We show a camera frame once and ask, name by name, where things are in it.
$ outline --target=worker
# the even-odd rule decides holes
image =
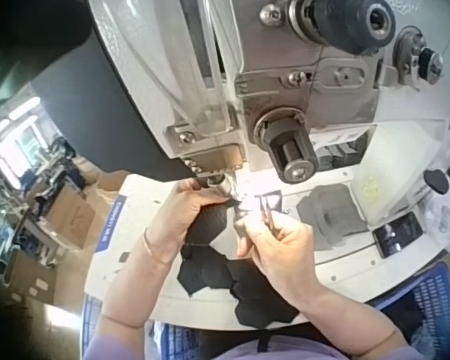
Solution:
[[[225,200],[212,189],[200,188],[194,180],[177,183],[110,284],[85,359],[144,358],[145,322],[184,244],[188,227],[201,207]],[[237,255],[244,257],[251,252],[270,284],[333,347],[300,337],[271,336],[265,350],[264,346],[259,349],[260,341],[255,340],[228,349],[217,359],[423,359],[408,347],[401,331],[383,313],[318,281],[310,226],[283,214],[274,213],[273,217],[277,236],[253,215],[237,224],[244,234]]]

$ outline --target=phone screen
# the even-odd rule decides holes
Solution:
[[[422,236],[423,229],[415,214],[409,212],[375,229],[372,234],[378,245],[380,255],[385,259],[401,251]]]

